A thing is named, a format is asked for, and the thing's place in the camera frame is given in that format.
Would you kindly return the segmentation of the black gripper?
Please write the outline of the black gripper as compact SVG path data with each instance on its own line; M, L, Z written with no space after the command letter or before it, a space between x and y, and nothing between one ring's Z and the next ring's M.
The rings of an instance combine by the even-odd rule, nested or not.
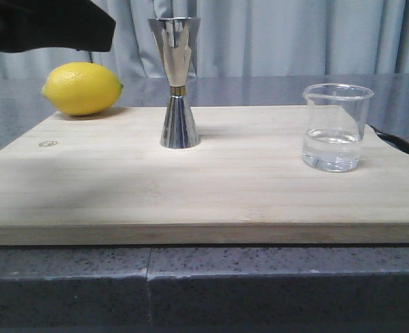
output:
M92 1L0 1L0 52L108 52L116 22Z

